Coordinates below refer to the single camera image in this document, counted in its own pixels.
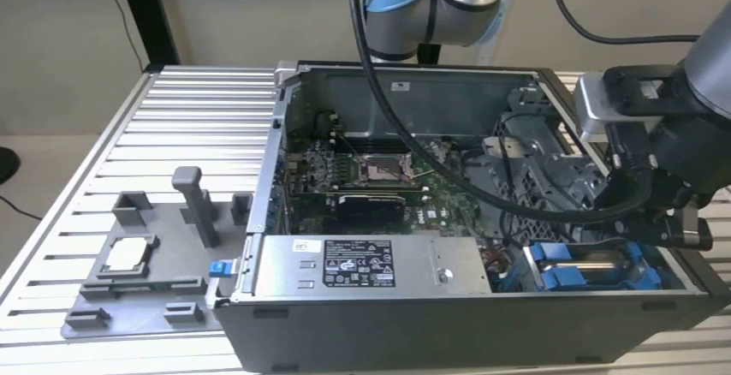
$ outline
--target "blue latch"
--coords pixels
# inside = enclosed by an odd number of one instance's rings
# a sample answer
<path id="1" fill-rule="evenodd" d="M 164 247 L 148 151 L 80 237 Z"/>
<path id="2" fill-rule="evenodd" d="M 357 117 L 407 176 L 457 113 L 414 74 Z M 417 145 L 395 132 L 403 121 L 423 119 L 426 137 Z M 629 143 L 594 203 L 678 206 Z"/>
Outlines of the blue latch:
<path id="1" fill-rule="evenodd" d="M 234 276 L 235 259 L 222 259 L 212 261 L 208 268 L 208 276 L 211 278 L 228 278 Z"/>
<path id="2" fill-rule="evenodd" d="M 570 261 L 571 252 L 567 244 L 561 242 L 539 242 L 530 247 L 530 253 L 535 261 Z"/>
<path id="3" fill-rule="evenodd" d="M 566 288 L 575 289 L 577 287 L 586 285 L 585 276 L 575 266 L 561 266 L 558 268 L 551 268 L 541 274 L 541 277 L 545 280 L 545 287 L 547 291 Z"/>

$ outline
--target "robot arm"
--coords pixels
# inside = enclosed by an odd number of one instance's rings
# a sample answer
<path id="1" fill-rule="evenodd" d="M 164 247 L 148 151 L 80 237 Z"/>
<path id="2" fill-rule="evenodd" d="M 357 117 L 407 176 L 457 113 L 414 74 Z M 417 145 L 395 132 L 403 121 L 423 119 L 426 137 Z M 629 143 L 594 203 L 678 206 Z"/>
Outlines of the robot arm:
<path id="1" fill-rule="evenodd" d="M 497 19 L 501 0 L 367 0 L 374 61 L 405 62 L 419 44 L 471 45 Z"/>
<path id="2" fill-rule="evenodd" d="M 662 247 L 711 249 L 713 238 L 698 209 L 731 184 L 731 3 L 687 58 L 675 66 L 614 67 L 587 74 L 577 86 L 582 138 L 610 141 L 607 128 L 647 130 L 654 168 L 653 195 L 643 211 L 617 223 L 617 232 Z M 615 160 L 615 171 L 622 162 Z M 615 180 L 601 197 L 626 194 Z"/>

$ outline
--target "motherboard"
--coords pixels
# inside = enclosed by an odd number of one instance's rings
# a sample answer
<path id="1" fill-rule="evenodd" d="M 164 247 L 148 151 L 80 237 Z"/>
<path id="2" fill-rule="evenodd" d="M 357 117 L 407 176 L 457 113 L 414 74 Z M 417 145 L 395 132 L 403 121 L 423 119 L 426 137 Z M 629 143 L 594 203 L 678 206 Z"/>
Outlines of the motherboard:
<path id="1" fill-rule="evenodd" d="M 411 152 L 390 152 L 389 141 L 367 148 L 341 135 L 331 141 L 315 140 L 287 155 L 291 233 L 485 236 L 474 198 Z M 423 143 L 443 163 L 458 165 L 450 142 Z"/>

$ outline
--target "black cable on floor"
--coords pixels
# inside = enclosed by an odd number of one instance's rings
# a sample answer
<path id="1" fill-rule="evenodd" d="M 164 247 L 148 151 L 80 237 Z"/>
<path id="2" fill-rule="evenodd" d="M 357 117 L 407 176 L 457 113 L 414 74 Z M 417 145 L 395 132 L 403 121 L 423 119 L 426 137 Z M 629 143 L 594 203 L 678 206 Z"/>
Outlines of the black cable on floor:
<path id="1" fill-rule="evenodd" d="M 567 4 L 563 0 L 555 0 L 557 5 L 559 6 L 561 13 L 563 18 L 567 19 L 569 24 L 574 27 L 577 32 L 586 39 L 594 41 L 595 43 L 609 44 L 609 45 L 633 45 L 633 44 L 658 44 L 658 43 L 694 43 L 699 36 L 698 35 L 655 35 L 650 37 L 626 37 L 621 39 L 611 39 L 609 37 L 602 37 L 594 33 L 590 33 L 585 27 L 574 18 L 571 12 L 569 11 Z"/>
<path id="2" fill-rule="evenodd" d="M 119 3 L 119 0 L 115 0 L 116 7 L 119 8 L 119 14 L 123 17 L 123 24 L 124 24 L 124 33 L 127 34 L 127 40 L 130 41 L 130 47 L 132 47 L 132 51 L 135 52 L 135 58 L 138 58 L 138 65 L 139 65 L 139 71 L 140 73 L 144 72 L 144 68 L 142 66 L 142 58 L 139 58 L 138 53 L 138 47 L 135 47 L 135 43 L 132 42 L 132 36 L 130 33 L 130 25 L 127 24 L 127 15 L 124 14 L 123 5 Z"/>
<path id="3" fill-rule="evenodd" d="M 23 211 L 15 204 L 11 202 L 10 199 L 7 199 L 3 195 L 0 195 L 0 201 L 3 201 L 14 211 L 16 211 L 19 214 L 27 216 L 28 218 L 34 218 L 36 221 L 40 221 L 42 218 L 38 215 L 31 214 L 30 212 Z"/>

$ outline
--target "green circuit board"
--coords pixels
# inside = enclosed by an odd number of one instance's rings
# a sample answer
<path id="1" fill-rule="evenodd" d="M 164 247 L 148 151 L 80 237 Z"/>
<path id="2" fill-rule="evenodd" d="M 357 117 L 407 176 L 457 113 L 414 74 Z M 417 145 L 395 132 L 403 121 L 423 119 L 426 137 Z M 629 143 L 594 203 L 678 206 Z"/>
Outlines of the green circuit board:
<path id="1" fill-rule="evenodd" d="M 459 157 L 447 144 L 426 146 L 447 164 Z M 315 143 L 290 154 L 288 172 L 294 234 L 485 235 L 473 197 L 411 154 L 335 153 Z M 338 220 L 338 202 L 354 196 L 401 197 L 403 220 L 375 228 L 345 226 Z"/>

